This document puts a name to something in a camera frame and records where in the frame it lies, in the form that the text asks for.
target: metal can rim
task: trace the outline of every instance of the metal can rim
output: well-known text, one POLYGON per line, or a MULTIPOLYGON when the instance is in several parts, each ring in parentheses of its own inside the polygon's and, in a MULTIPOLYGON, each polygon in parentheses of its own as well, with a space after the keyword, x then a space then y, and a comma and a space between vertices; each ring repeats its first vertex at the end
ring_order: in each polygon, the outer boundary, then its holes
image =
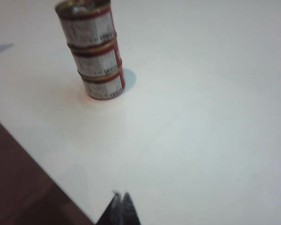
POLYGON ((112 73, 106 75, 106 76, 99 76, 99 77, 89 77, 89 76, 84 76, 82 75, 78 70, 79 75, 81 76, 81 79, 85 82, 92 82, 92 83, 96 83, 96 82, 102 82, 102 81, 108 81, 113 77, 116 77, 117 74, 119 74, 121 72, 121 70, 123 70, 122 68, 122 62, 121 65, 112 73))
POLYGON ((111 41, 107 42, 104 45, 96 46, 96 47, 89 47, 89 48, 74 48, 68 45, 73 55, 77 54, 88 54, 88 53, 99 53, 104 51, 105 49, 110 48, 111 46, 115 45, 117 38, 115 37, 111 41))
POLYGON ((86 17, 86 16, 92 16, 92 15, 96 15, 101 13, 102 11, 104 11, 105 9, 109 8, 111 6, 111 0, 104 0, 104 4, 98 6, 98 7, 94 7, 93 9, 91 9, 90 11, 86 11, 86 12, 80 12, 76 15, 73 14, 62 14, 62 11, 66 8, 72 7, 74 4, 81 2, 95 2, 96 0, 65 0, 62 1, 61 3, 57 4, 55 6, 55 12, 57 13, 57 15, 59 16, 59 18, 62 19, 79 19, 81 17, 86 17))

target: can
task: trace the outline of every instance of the can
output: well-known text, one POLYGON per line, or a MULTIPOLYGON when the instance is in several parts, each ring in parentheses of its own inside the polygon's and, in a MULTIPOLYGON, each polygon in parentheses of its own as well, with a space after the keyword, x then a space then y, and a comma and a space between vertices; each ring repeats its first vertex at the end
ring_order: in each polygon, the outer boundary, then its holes
POLYGON ((96 78, 91 80, 81 75, 85 89, 88 95, 97 100, 108 100, 120 95, 125 88, 124 73, 122 67, 119 67, 106 79, 96 78))
POLYGON ((70 48, 80 74, 87 77, 106 76, 121 66, 117 39, 93 48, 70 48))
POLYGON ((116 36, 111 0, 66 0, 55 11, 71 47, 102 45, 116 36))

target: red can label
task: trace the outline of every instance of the red can label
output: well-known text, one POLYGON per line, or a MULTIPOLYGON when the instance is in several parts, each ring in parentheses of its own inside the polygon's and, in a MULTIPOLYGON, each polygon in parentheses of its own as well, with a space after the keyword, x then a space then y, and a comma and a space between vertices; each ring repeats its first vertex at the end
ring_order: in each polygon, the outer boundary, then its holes
POLYGON ((83 81, 88 95, 98 100, 114 98, 122 93, 125 87, 125 81, 120 73, 118 76, 107 82, 95 83, 83 81))

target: metal object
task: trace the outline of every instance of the metal object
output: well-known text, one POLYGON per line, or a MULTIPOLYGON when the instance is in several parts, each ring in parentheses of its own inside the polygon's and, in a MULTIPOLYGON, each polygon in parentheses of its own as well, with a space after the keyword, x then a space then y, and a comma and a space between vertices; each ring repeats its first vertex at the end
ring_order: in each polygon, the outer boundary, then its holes
POLYGON ((98 46, 116 36, 110 0, 66 0, 55 11, 71 47, 98 46))
POLYGON ((84 86, 89 96, 97 100, 107 100, 120 95, 125 88, 122 67, 103 78, 90 79, 82 76, 84 86))
POLYGON ((122 202, 120 193, 115 193, 96 225, 141 225, 129 193, 122 202))
POLYGON ((106 76, 122 64, 116 38, 99 47, 70 49, 79 73, 90 78, 106 76))

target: can lid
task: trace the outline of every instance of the can lid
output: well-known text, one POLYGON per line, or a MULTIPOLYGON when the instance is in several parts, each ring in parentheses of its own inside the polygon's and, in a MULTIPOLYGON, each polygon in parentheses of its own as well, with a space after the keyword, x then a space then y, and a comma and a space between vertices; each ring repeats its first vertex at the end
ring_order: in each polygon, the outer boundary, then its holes
POLYGON ((101 13, 110 7, 111 0, 66 0, 55 7, 60 18, 74 19, 101 13))

